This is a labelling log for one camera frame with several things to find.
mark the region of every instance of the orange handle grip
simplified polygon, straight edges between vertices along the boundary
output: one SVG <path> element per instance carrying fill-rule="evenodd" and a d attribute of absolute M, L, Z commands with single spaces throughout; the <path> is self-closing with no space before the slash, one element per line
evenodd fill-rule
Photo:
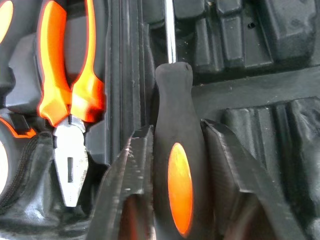
<path fill-rule="evenodd" d="M 86 59 L 78 80 L 72 86 L 70 113 L 85 122 L 96 122 L 105 111 L 104 83 L 99 79 L 104 70 L 104 21 L 103 0 L 85 0 L 87 10 Z"/>
<path fill-rule="evenodd" d="M 37 60 L 43 82 L 38 113 L 54 127 L 70 114 L 71 103 L 64 64 L 67 12 L 60 4 L 53 0 L 43 2 L 37 30 Z"/>

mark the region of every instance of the screwdriver shaft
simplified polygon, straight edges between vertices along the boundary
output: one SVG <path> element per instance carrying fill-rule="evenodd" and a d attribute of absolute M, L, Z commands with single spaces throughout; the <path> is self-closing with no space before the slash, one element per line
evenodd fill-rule
<path fill-rule="evenodd" d="M 177 61 L 175 12 L 173 0 L 164 0 L 164 8 L 168 63 L 172 64 Z"/>

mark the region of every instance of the screwdriver handle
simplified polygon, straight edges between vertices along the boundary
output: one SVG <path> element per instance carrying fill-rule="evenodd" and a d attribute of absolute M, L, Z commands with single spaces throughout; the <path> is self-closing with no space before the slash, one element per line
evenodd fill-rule
<path fill-rule="evenodd" d="M 42 2 L 37 29 L 37 63 L 43 82 L 38 113 L 52 126 L 66 118 L 71 104 L 64 61 L 64 36 L 67 21 L 65 0 Z"/>
<path fill-rule="evenodd" d="M 0 0 L 0 95 L 15 85 L 9 61 L 19 40 L 35 31 L 39 0 Z"/>
<path fill-rule="evenodd" d="M 168 239 L 183 236 L 205 240 L 212 228 L 213 212 L 206 146 L 191 97 L 192 68 L 185 62 L 162 64 L 155 70 L 155 80 L 159 91 L 153 149 L 155 218 L 160 228 L 168 234 Z M 183 156 L 188 167 L 179 160 Z M 175 168 L 174 164 L 177 165 L 176 173 L 171 170 L 171 165 Z M 181 171 L 188 168 L 190 179 L 188 176 L 181 178 Z M 192 196 L 186 196 L 186 191 L 191 191 Z M 181 209 L 186 201 L 191 201 L 191 204 L 185 206 L 182 214 L 178 209 L 177 216 L 174 216 L 174 208 Z"/>
<path fill-rule="evenodd" d="M 87 46 L 82 72 L 72 86 L 70 113 L 85 122 L 96 122 L 105 111 L 106 8 L 103 0 L 85 0 Z"/>

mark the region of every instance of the black plastic tool case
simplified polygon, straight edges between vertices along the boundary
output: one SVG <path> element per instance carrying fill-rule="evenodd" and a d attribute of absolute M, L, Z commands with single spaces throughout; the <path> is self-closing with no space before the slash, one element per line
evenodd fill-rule
<path fill-rule="evenodd" d="M 34 183 L 35 198 L 24 205 L 30 209 L 0 216 L 0 237 L 85 238 L 105 170 L 101 166 L 113 164 L 134 130 L 157 119 L 155 69 L 167 61 L 163 4 L 105 1 L 107 112 L 86 135 L 94 159 L 89 172 L 95 175 L 94 184 L 87 182 L 92 199 L 83 199 L 87 203 L 76 209 L 64 207 L 54 167 L 42 166 L 50 177 L 43 173 L 43 183 Z M 308 239 L 320 239 L 320 1 L 174 0 L 174 7 L 178 60 L 192 66 L 192 97 L 199 118 L 226 124 L 265 166 Z M 64 49 L 70 82 L 85 54 L 84 15 L 82 1 L 68 2 Z M 24 51 L 10 53 L 22 54 L 28 63 L 35 54 L 32 33 L 37 24 L 31 28 L 16 47 Z M 15 79 L 11 88 L 22 78 L 21 68 L 26 68 L 15 60 L 22 56 L 10 60 Z M 30 74 L 37 90 L 38 76 Z M 32 119 L 41 97 L 37 93 L 18 106 L 9 96 L 2 105 Z"/>

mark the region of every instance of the tool case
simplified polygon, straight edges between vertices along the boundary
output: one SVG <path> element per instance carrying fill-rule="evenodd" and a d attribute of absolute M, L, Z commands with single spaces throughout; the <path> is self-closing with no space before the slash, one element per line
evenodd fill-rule
<path fill-rule="evenodd" d="M 1 41 L 8 2 L 13 14 Z M 42 2 L 0 1 L 0 154 L 3 145 L 9 163 L 0 160 L 0 181 L 5 173 L 10 180 L 2 194 L 0 182 L 0 239 L 320 240 L 319 0 L 173 0 L 176 51 L 185 62 L 175 78 L 193 76 L 186 91 L 162 88 L 156 77 L 172 71 L 161 67 L 165 1 L 103 0 L 106 111 L 85 134 L 89 167 L 76 207 L 64 204 L 53 127 L 37 114 Z M 84 1 L 67 1 L 66 12 L 71 85 L 86 57 Z M 164 94 L 172 97 L 168 107 Z M 168 175 L 157 152 L 171 147 L 175 128 L 184 143 L 195 141 L 182 106 L 202 133 L 205 170 L 194 192 L 207 191 L 207 211 L 193 206 L 188 234 L 171 213 L 154 215 L 168 208 L 168 196 L 155 194 L 155 178 Z M 160 133 L 166 125 L 175 128 Z"/>

